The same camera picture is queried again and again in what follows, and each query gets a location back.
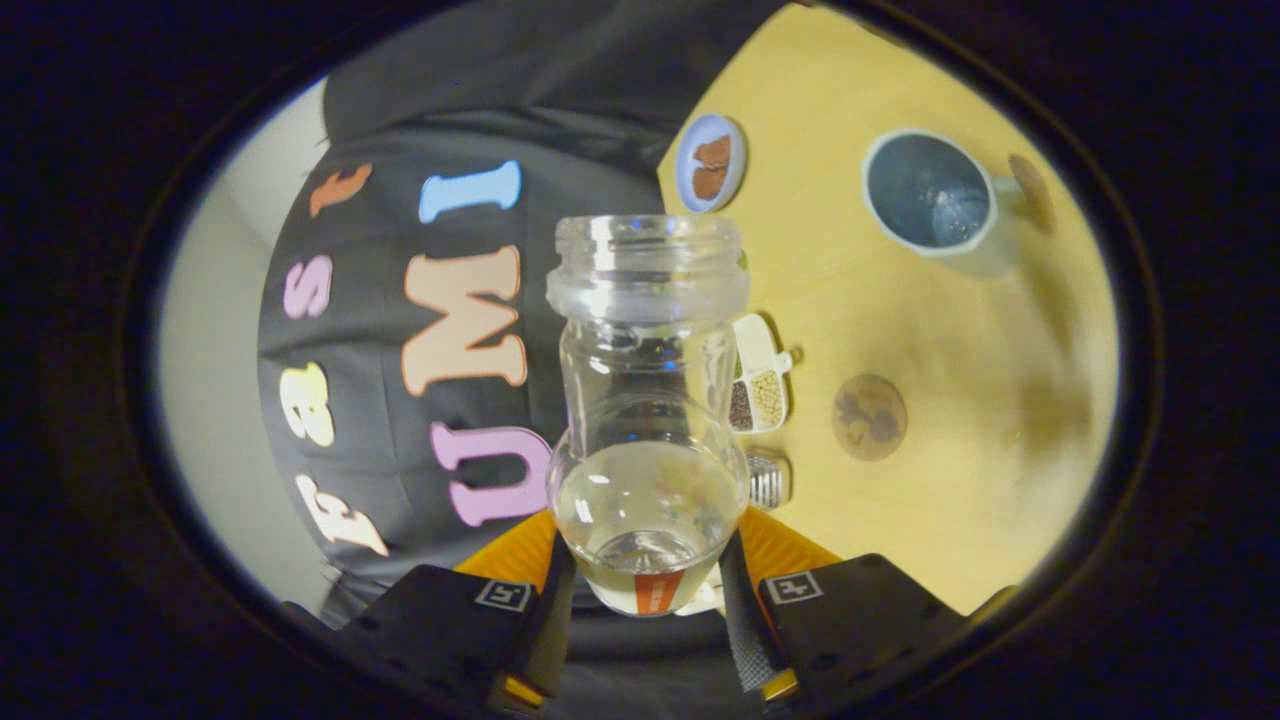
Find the round coaster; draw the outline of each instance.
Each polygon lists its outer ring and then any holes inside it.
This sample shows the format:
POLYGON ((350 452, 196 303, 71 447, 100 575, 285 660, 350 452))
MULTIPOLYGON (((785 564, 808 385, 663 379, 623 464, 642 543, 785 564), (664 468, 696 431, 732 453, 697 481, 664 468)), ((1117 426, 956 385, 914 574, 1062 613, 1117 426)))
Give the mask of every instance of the round coaster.
POLYGON ((897 388, 884 378, 858 375, 836 393, 831 428, 845 452, 859 460, 881 460, 902 443, 906 405, 897 388))

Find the wooden table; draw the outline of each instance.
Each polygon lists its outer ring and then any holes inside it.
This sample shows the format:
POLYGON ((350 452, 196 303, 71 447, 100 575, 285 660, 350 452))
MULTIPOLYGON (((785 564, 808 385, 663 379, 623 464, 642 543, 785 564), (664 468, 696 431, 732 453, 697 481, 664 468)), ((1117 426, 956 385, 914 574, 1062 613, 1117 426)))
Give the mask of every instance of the wooden table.
MULTIPOLYGON (((1114 300, 1089 225, 1032 142, 993 106, 910 50, 832 10, 788 5, 744 46, 690 115, 739 122, 749 146, 735 219, 753 310, 785 347, 792 414, 744 445, 782 451, 795 496, 774 516, 851 557, 882 552, 969 612, 1021 582, 1089 488, 1116 404, 1114 300), (877 136, 932 129, 995 176, 1025 158, 1052 208, 1016 224, 1023 261, 959 274, 895 245, 861 200, 877 136), (890 379, 902 445, 855 460, 831 425, 840 386, 890 379)), ((669 213, 673 143, 659 167, 669 213)))

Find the white wall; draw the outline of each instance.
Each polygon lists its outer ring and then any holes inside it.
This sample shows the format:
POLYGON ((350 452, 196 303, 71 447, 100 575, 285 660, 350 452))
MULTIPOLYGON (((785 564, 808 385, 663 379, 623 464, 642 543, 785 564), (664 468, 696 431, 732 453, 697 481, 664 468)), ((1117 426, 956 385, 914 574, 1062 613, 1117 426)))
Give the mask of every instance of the white wall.
POLYGON ((328 142, 324 83, 230 160, 179 241, 159 333, 160 395, 195 505, 276 600, 316 611, 332 570, 285 495, 257 392, 257 311, 284 215, 328 142))

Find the orange label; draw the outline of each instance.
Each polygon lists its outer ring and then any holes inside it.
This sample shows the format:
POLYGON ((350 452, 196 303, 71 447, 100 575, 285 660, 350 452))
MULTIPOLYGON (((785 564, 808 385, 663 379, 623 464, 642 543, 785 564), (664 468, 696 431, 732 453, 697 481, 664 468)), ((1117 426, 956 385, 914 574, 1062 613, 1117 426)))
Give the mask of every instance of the orange label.
POLYGON ((684 570, 636 575, 636 615, 666 612, 676 597, 676 588, 680 587, 684 575, 684 570))

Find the seeds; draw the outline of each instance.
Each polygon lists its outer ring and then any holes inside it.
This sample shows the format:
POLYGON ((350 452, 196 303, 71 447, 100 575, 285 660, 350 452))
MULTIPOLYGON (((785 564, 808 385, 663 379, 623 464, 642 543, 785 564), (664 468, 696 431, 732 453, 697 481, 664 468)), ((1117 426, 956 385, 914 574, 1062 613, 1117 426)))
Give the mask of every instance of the seeds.
POLYGON ((772 428, 782 421, 782 383, 777 373, 751 378, 751 400, 762 427, 772 428))
POLYGON ((751 405, 746 400, 746 384, 742 380, 733 383, 730 395, 728 424, 735 430, 751 429, 751 405))

